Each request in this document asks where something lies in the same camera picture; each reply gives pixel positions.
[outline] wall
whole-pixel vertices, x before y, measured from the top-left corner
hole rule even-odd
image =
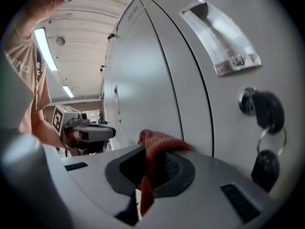
[[[77,104],[65,104],[66,106],[70,106],[74,109],[79,111],[88,111],[88,110],[97,110],[99,109],[100,112],[104,113],[103,109],[103,101],[99,102],[87,102],[87,103],[77,103]],[[51,122],[53,118],[55,106],[45,107],[43,110],[43,115],[47,117],[47,121]]]

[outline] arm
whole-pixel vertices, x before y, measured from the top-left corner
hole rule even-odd
[[[64,147],[61,143],[61,139],[53,129],[53,127],[43,119],[42,110],[31,112],[32,121],[32,133],[42,143],[51,145],[54,147]]]

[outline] door handle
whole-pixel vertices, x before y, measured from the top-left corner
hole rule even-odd
[[[120,112],[118,85],[114,86],[114,99],[115,99],[115,104],[116,104],[116,113],[117,113],[117,115],[119,115],[121,112]]]

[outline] beige t-shirt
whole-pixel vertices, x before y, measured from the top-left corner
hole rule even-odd
[[[31,112],[38,112],[51,103],[45,60],[41,56],[42,65],[37,62],[37,48],[34,45],[33,38],[24,39],[14,28],[11,29],[3,47],[16,73],[35,94],[19,127],[21,132],[32,133]]]

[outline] ceiling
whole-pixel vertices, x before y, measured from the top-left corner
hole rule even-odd
[[[131,0],[73,0],[54,16],[42,21],[58,71],[47,71],[53,102],[69,100],[62,89],[68,85],[75,99],[98,98],[102,91],[107,37]],[[58,37],[65,44],[56,43]]]

